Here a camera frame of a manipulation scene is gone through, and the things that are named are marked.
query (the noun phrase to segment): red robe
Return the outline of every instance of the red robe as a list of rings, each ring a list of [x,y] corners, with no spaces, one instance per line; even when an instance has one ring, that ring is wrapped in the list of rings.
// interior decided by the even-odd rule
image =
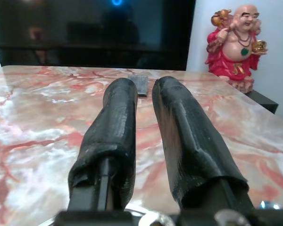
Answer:
[[[217,34],[220,30],[216,29],[209,34],[208,43],[217,39]],[[256,40],[255,33],[252,33],[252,37]],[[260,56],[251,54],[249,58],[235,62],[229,60],[223,54],[223,46],[216,53],[208,53],[208,58],[205,64],[208,64],[209,72],[217,76],[227,76],[232,80],[241,81],[246,76],[251,76],[250,68],[257,70]]]

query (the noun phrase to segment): television screen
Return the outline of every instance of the television screen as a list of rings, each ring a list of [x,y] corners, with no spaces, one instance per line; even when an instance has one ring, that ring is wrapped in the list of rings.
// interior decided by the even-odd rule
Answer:
[[[195,0],[0,0],[2,65],[185,70]]]

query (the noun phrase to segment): marble tabletop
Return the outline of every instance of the marble tabletop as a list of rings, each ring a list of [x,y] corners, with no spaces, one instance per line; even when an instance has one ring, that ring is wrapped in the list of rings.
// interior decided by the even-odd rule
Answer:
[[[67,207],[67,175],[85,131],[116,78],[148,75],[139,98],[136,181],[131,203],[179,211],[169,191],[151,90],[174,76],[199,101],[249,181],[255,206],[283,206],[283,121],[209,73],[137,69],[5,66],[0,68],[0,226],[34,226]]]

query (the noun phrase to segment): black tv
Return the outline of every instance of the black tv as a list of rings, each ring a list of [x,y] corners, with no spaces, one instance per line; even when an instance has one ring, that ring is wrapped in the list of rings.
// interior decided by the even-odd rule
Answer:
[[[0,0],[2,65],[185,70],[195,0]]]

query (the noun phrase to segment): white wall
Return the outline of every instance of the white wall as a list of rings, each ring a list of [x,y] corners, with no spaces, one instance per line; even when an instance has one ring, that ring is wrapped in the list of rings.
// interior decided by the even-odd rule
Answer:
[[[283,0],[197,0],[191,33],[187,71],[207,72],[207,35],[215,30],[211,16],[223,8],[233,12],[242,4],[254,4],[260,13],[262,32],[268,54],[260,58],[257,71],[252,71],[254,89],[279,104],[276,115],[283,119]]]

